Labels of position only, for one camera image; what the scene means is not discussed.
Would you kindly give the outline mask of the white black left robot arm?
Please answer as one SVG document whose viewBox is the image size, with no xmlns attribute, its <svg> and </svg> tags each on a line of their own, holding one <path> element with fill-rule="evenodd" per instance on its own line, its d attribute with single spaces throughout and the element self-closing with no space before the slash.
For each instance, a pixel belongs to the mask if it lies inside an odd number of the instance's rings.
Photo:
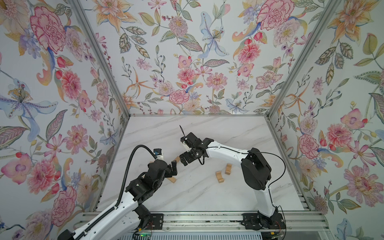
<svg viewBox="0 0 384 240">
<path fill-rule="evenodd" d="M 123 187 L 122 196 L 87 224 L 74 231 L 65 230 L 59 240 L 106 240 L 123 233 L 143 229 L 150 223 L 150 211 L 143 203 L 160 188 L 164 179 L 178 174 L 177 161 L 167 164 L 155 160 L 148 170 Z"/>
</svg>

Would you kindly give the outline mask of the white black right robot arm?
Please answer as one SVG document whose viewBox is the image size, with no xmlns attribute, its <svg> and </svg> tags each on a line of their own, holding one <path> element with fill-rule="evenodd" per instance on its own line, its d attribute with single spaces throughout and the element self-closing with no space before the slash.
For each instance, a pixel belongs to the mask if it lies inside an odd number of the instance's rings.
<svg viewBox="0 0 384 240">
<path fill-rule="evenodd" d="M 273 204 L 268 188 L 268 182 L 272 178 L 272 168 L 262 152 L 256 148 L 251 150 L 232 148 L 210 138 L 201 140 L 193 133 L 182 137 L 181 143 L 186 148 L 186 151 L 179 155 L 184 166 L 195 160 L 198 160 L 203 165 L 206 158 L 214 158 L 240 167 L 245 183 L 255 191 L 259 219 L 270 223 L 277 220 L 279 211 Z"/>
</svg>

